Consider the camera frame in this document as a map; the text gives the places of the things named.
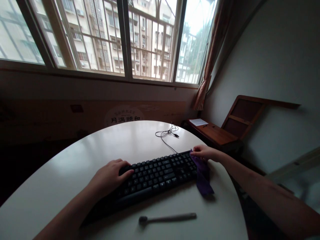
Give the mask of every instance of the paper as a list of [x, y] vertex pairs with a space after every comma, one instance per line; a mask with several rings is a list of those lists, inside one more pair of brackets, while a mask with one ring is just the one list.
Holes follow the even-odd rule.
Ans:
[[205, 125], [208, 124], [207, 122], [203, 121], [202, 119], [191, 119], [189, 120], [193, 125], [195, 126], [201, 126], [201, 125]]

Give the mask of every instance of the keyboard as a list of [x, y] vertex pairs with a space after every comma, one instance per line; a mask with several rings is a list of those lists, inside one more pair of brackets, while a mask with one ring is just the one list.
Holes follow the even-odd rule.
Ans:
[[102, 198], [82, 226], [197, 178], [197, 167], [190, 151], [126, 166], [119, 171], [119, 176], [130, 169], [134, 169], [131, 177]]

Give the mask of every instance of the white table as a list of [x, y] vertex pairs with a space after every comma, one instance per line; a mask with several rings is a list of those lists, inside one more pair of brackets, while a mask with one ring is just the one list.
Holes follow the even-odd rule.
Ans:
[[[0, 239], [31, 239], [75, 196], [96, 171], [110, 160], [122, 158], [138, 163], [173, 154], [156, 131], [170, 124], [137, 121], [118, 124], [95, 132], [53, 157], [0, 208]], [[164, 140], [177, 152], [204, 144], [192, 133], [179, 128], [180, 138]], [[82, 235], [94, 239], [248, 239], [240, 202], [224, 167], [209, 161], [210, 184], [215, 201], [205, 200], [196, 184], [177, 187], [118, 212], [87, 227]], [[196, 212], [197, 219], [153, 223], [142, 228], [138, 218]]]

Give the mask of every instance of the windowsill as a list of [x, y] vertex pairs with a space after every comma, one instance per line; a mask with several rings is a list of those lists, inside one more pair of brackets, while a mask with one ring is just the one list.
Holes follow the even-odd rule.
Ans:
[[163, 82], [150, 78], [149, 76], [135, 76], [133, 74], [133, 79], [129, 79], [128, 76], [124, 76], [124, 68], [121, 67], [122, 73], [117, 72], [96, 72], [90, 71], [88, 69], [82, 70], [69, 70], [66, 68], [54, 68], [52, 70], [48, 70], [45, 65], [36, 64], [36, 63], [26, 63], [19, 61], [11, 61], [11, 60], [3, 60], [0, 59], [0, 72], [8, 71], [8, 72], [22, 72], [27, 74], [40, 74], [44, 76], [59, 76], [59, 77], [67, 77], [67, 78], [75, 78], [75, 79], [86, 79], [90, 80], [101, 80], [108, 82], [120, 82], [120, 83], [131, 83], [131, 84], [141, 84], [141, 85], [151, 85], [151, 86], [163, 86], [163, 87], [178, 87], [178, 88], [190, 88], [190, 89], [198, 89], [199, 84], [190, 84], [190, 83], [180, 83], [180, 82]]

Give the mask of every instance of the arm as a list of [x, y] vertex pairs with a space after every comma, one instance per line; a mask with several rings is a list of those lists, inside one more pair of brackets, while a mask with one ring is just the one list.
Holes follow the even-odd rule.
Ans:
[[191, 155], [220, 162], [290, 238], [304, 239], [320, 235], [320, 215], [294, 195], [216, 149], [199, 145], [193, 151]]
[[92, 207], [131, 176], [133, 170], [119, 176], [120, 168], [126, 165], [129, 165], [127, 161], [117, 159], [100, 168], [89, 184], [34, 239], [77, 238], [80, 225]]

